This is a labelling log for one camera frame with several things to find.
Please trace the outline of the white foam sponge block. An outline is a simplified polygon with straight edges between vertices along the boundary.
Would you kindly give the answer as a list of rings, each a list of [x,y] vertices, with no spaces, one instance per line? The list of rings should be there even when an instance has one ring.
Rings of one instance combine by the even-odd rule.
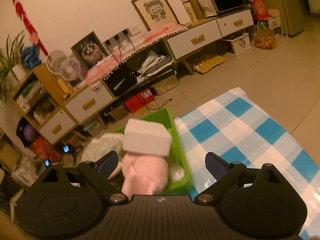
[[[172,136],[163,124],[129,119],[123,137],[123,150],[127,153],[168,157]]]

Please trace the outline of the cat picture frame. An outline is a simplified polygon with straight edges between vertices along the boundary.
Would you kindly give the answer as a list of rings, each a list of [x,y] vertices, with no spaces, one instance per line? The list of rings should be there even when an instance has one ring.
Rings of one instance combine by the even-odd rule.
[[[72,46],[71,50],[85,70],[90,70],[108,56],[108,52],[95,32],[86,35]]]

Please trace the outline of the pink table runner cloth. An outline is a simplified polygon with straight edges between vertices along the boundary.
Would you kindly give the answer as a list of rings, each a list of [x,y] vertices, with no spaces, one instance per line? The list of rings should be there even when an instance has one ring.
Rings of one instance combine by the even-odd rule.
[[[138,35],[137,38],[133,39],[132,44],[129,43],[128,49],[124,49],[121,53],[119,51],[113,52],[91,68],[85,78],[87,85],[93,90],[99,89],[100,82],[121,63],[125,63],[129,58],[138,54],[143,49],[156,44],[158,41],[173,37],[186,30],[186,25],[168,23],[147,33]]]

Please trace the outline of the black box on shelf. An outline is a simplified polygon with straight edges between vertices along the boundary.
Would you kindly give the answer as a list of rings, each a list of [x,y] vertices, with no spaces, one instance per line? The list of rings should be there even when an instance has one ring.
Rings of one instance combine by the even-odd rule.
[[[137,82],[135,72],[128,66],[122,64],[114,68],[104,79],[104,85],[115,96],[126,93]]]

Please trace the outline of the red storage box under cabinet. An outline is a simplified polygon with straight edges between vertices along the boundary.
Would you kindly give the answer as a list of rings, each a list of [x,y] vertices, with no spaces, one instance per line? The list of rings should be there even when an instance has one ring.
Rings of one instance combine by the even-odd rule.
[[[154,95],[152,94],[150,89],[145,89],[136,95],[130,97],[129,99],[124,101],[124,105],[128,108],[131,113],[135,113],[147,106],[148,103],[151,103],[155,100]]]

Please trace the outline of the cartoon girl picture frame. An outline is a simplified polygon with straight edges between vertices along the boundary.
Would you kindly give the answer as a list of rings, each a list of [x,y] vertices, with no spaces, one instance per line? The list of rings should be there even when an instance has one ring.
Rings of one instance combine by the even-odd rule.
[[[180,23],[168,0],[132,0],[131,3],[148,31],[168,23]]]

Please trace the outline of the white cutout storage box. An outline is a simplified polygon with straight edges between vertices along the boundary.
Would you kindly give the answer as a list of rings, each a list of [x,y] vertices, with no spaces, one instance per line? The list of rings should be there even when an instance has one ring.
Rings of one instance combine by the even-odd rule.
[[[221,46],[227,54],[233,56],[238,56],[252,48],[249,33],[246,32],[237,32],[227,36],[221,40]]]

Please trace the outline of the blue stitch plush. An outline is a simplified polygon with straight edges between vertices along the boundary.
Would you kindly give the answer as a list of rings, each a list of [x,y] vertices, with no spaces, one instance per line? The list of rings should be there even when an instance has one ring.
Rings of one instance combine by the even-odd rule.
[[[28,68],[33,69],[42,64],[37,53],[37,45],[32,45],[24,48],[21,51],[21,62]]]

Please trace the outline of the bag of oranges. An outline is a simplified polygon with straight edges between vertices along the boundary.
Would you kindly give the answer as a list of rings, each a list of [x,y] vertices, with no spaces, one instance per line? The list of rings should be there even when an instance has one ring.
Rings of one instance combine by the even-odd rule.
[[[276,35],[266,23],[258,22],[254,36],[254,45],[260,49],[275,49],[277,47]]]

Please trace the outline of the wooden tv cabinet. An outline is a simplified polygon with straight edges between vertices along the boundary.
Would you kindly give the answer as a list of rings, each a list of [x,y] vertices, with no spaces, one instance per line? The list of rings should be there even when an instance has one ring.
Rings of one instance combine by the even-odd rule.
[[[48,94],[57,106],[41,124],[31,116],[31,110],[23,113],[23,117],[51,144],[55,144],[66,133],[95,117],[103,108],[125,95],[137,84],[133,70],[127,63],[141,52],[154,45],[164,45],[171,55],[172,62],[177,62],[200,48],[251,25],[253,18],[250,9],[244,6],[193,22],[190,26],[172,23],[159,31],[150,31],[143,37],[144,46],[134,46],[132,53],[123,61],[116,61],[113,56],[109,56],[93,69],[93,77],[87,78],[67,99],[63,98],[57,79],[50,74],[47,67],[37,66],[31,75],[39,79],[45,91],[37,96],[36,102]]]

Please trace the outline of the silver refrigerator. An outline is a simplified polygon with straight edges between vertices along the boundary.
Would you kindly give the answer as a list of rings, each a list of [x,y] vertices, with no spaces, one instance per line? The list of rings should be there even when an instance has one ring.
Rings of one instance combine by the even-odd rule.
[[[283,34],[296,36],[304,30],[304,16],[311,13],[308,0],[264,0],[268,9],[277,9]]]

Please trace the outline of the egg tray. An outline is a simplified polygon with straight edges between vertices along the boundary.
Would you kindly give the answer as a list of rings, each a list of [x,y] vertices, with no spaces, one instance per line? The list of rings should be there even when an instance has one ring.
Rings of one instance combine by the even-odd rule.
[[[215,54],[204,54],[194,59],[191,62],[190,66],[195,72],[199,74],[206,74],[211,69],[224,63],[225,61],[226,58],[224,56]]]

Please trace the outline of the pink plush toy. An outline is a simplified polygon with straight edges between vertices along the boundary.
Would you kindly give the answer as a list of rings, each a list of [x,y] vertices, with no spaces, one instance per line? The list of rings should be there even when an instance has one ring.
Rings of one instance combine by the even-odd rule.
[[[129,199],[137,194],[160,193],[168,183],[168,163],[156,155],[127,153],[122,159],[121,170],[124,176],[121,191]]]

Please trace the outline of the potted green plant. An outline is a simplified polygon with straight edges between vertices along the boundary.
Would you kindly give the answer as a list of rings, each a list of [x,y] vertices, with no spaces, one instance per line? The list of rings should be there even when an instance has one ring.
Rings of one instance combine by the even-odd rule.
[[[1,102],[4,104],[7,103],[18,84],[18,78],[13,68],[21,63],[24,37],[24,31],[14,37],[8,35],[4,48],[1,48]]]

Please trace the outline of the blue white checkered cloth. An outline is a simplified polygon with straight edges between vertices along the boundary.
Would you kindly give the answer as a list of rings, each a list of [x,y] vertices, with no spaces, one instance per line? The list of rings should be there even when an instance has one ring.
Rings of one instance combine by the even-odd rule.
[[[251,168],[272,163],[307,206],[300,236],[307,239],[319,235],[319,166],[241,88],[231,89],[176,118],[175,124],[191,170],[192,197],[216,181],[205,167],[208,152]]]

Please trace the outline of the purple ball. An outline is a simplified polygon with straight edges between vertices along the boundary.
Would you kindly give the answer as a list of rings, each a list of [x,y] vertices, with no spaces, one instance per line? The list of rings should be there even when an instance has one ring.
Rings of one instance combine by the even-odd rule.
[[[23,135],[25,139],[29,142],[33,142],[39,136],[37,130],[30,124],[27,124],[25,126],[23,130]]]

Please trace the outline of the white desk fan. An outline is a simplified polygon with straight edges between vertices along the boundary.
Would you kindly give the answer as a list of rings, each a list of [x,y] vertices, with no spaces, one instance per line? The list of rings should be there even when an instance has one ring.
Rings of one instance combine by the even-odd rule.
[[[65,59],[67,59],[67,56],[63,51],[61,50],[51,51],[46,58],[46,65],[48,70],[54,75],[59,75],[60,65]]]
[[[80,64],[73,57],[67,57],[60,64],[60,75],[66,81],[74,81],[80,75]]]

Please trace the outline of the red gift box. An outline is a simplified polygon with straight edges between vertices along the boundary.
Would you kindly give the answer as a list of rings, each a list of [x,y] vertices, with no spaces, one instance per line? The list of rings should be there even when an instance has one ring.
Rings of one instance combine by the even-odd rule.
[[[37,137],[29,146],[31,150],[40,159],[48,159],[51,162],[58,162],[62,160],[62,154],[56,152],[53,146],[44,137]]]

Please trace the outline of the green plastic bin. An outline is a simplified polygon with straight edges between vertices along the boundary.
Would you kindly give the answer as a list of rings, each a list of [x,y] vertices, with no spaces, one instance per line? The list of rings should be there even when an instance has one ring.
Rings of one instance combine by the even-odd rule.
[[[142,120],[162,124],[172,137],[170,153],[165,157],[168,164],[168,182],[158,194],[190,194],[193,189],[191,171],[171,111],[163,108],[143,117]]]

